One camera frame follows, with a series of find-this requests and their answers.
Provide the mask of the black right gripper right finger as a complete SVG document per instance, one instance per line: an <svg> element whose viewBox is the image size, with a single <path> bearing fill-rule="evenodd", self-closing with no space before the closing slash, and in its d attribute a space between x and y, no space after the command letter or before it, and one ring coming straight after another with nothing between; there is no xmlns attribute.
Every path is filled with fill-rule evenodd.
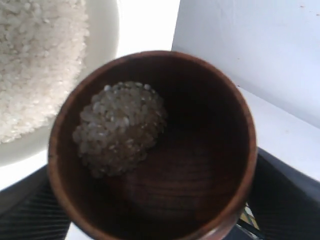
<svg viewBox="0 0 320 240"><path fill-rule="evenodd" d="M318 240L320 183L259 149L248 206L257 227L241 219L246 240Z"/></svg>

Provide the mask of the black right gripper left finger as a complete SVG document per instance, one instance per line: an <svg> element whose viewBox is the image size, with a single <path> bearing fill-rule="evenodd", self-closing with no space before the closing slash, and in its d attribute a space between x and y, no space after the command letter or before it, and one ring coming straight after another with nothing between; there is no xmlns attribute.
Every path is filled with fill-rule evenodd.
<svg viewBox="0 0 320 240"><path fill-rule="evenodd" d="M70 224L46 166L0 191L1 240L64 240Z"/></svg>

